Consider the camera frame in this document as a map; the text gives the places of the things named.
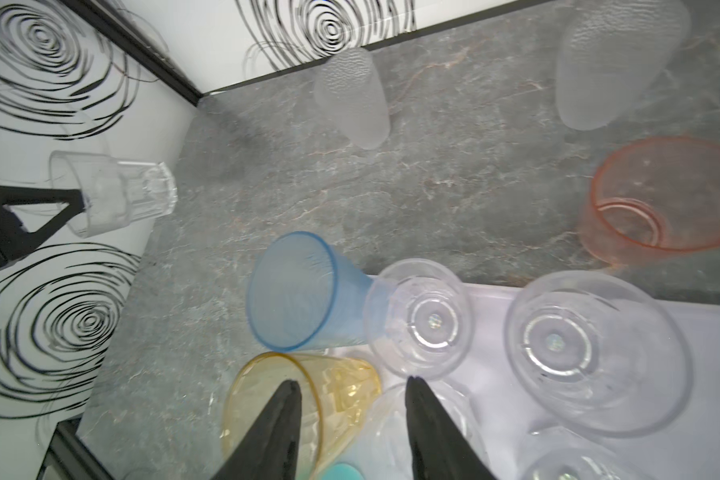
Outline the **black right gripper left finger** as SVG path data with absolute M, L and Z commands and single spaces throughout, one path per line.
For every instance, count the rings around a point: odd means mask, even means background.
M 301 416 L 300 386 L 285 380 L 212 479 L 295 479 Z

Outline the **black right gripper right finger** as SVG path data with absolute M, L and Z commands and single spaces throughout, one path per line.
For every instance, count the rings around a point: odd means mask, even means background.
M 414 479 L 496 479 L 423 378 L 407 379 L 405 407 Z

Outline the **clear faceted glass tumbler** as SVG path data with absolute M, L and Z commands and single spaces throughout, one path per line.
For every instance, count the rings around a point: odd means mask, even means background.
M 478 458 L 487 463 L 469 396 L 447 381 L 431 382 L 429 386 Z M 354 467 L 365 479 L 411 479 L 412 454 L 405 413 L 405 385 L 397 383 L 385 389 L 368 411 L 361 432 L 337 461 Z

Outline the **teal translucent cup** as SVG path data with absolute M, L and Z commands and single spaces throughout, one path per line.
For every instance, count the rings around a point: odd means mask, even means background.
M 319 477 L 320 480 L 364 480 L 363 474 L 348 463 L 335 463 L 328 467 Z

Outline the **amber translucent cup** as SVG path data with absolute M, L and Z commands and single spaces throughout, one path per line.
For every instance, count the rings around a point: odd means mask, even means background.
M 302 417 L 296 477 L 315 479 L 360 432 L 380 396 L 376 369 L 367 361 L 308 353 L 264 353 L 250 360 L 228 390 L 221 422 L 221 451 L 228 458 L 276 388 L 298 382 Z

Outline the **clear glass front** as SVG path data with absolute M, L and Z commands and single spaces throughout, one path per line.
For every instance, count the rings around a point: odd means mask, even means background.
M 614 452 L 561 426 L 529 432 L 519 447 L 517 479 L 651 479 Z

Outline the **blue translucent tall cup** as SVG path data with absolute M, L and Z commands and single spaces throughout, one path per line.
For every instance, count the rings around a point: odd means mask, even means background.
M 280 353 L 365 344 L 363 309 L 375 279 L 320 236 L 285 234 L 255 263 L 248 324 L 261 344 Z

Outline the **clear dimpled glass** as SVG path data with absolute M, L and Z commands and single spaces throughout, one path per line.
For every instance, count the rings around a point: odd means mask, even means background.
M 616 277 L 542 276 L 510 304 L 506 356 L 524 390 L 561 423 L 603 437 L 674 421 L 693 386 L 688 343 L 666 308 Z

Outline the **lilac plastic tray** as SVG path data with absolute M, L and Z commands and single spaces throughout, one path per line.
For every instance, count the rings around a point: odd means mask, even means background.
M 409 477 L 405 381 L 454 393 L 500 479 L 720 479 L 720 306 L 567 271 L 523 289 L 377 278 L 359 304 L 385 392 L 361 467 Z

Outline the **pink translucent cup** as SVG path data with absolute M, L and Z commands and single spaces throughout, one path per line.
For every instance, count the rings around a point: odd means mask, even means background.
M 720 146 L 654 137 L 613 152 L 590 184 L 579 238 L 614 265 L 720 247 Z

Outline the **frosted white cup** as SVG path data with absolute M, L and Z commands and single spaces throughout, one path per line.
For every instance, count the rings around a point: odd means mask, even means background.
M 354 145 L 373 150 L 388 138 L 386 95 L 368 50 L 347 49 L 323 64 L 315 78 L 314 98 Z

